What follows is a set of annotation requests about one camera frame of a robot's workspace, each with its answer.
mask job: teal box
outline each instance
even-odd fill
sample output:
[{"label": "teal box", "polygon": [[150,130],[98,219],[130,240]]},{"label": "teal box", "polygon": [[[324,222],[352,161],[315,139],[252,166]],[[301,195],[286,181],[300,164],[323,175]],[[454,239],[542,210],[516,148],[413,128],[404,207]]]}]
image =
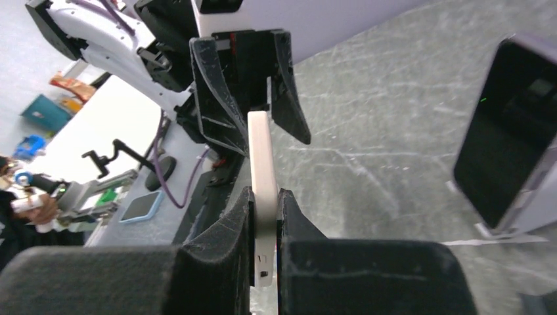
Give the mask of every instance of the teal box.
[{"label": "teal box", "polygon": [[21,116],[48,131],[59,132],[72,115],[44,95],[39,95]]}]

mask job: blue container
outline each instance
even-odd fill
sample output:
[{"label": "blue container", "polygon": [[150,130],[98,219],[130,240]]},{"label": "blue container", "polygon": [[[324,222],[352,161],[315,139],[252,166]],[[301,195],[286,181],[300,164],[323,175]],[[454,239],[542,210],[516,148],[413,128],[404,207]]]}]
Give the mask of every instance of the blue container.
[{"label": "blue container", "polygon": [[70,113],[42,94],[35,98],[31,105],[21,113],[21,116],[55,133],[59,132],[72,118]]},{"label": "blue container", "polygon": [[46,146],[47,141],[42,136],[26,136],[23,141],[18,144],[12,158],[29,163],[33,161]]}]

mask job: black stand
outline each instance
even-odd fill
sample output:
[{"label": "black stand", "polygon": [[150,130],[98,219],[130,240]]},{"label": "black stand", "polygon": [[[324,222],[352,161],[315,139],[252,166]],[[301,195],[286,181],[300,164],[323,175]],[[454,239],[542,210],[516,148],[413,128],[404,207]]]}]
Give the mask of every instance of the black stand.
[{"label": "black stand", "polygon": [[[89,157],[93,160],[93,163],[97,166],[97,168],[100,171],[100,175],[97,177],[98,179],[101,179],[106,175],[108,175],[109,172],[106,166],[110,162],[117,159],[119,152],[123,151],[127,155],[133,157],[133,159],[138,161],[141,164],[141,166],[145,166],[146,168],[151,170],[151,173],[147,176],[147,179],[145,180],[145,188],[147,188],[147,190],[149,190],[150,192],[160,188],[161,186],[160,181],[156,176],[155,166],[151,161],[147,160],[143,156],[140,156],[136,151],[132,150],[130,147],[126,146],[125,143],[123,143],[118,139],[114,139],[114,141],[112,141],[112,144],[114,145],[114,155],[110,159],[106,156],[99,156],[95,151],[89,151],[81,155],[82,158]],[[161,167],[163,179],[168,180],[168,178],[170,178],[170,175],[172,175],[172,172],[174,172],[174,168],[176,168],[176,159],[171,156],[166,156],[160,160],[160,167]]]}]

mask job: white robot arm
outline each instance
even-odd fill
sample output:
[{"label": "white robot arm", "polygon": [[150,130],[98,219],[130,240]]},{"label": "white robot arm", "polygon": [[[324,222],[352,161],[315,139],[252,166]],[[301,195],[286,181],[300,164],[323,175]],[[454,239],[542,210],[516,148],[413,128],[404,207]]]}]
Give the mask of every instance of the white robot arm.
[{"label": "white robot arm", "polygon": [[167,90],[155,83],[147,72],[137,52],[151,45],[155,37],[145,23],[117,12],[135,30],[133,34],[128,33],[110,15],[99,13],[105,10],[100,3],[83,1],[89,6],[53,1],[48,13],[69,37],[87,42],[87,46],[81,49],[81,56],[87,63],[126,81],[157,103],[170,119],[175,120],[174,107],[184,104],[191,93],[188,89],[182,92]]}]

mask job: white wall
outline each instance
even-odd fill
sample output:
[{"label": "white wall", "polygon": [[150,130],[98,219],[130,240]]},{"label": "white wall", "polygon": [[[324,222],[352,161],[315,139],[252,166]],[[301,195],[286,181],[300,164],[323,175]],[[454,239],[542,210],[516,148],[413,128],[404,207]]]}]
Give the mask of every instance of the white wall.
[{"label": "white wall", "polygon": [[292,33],[294,63],[427,0],[244,0],[255,29]]}]

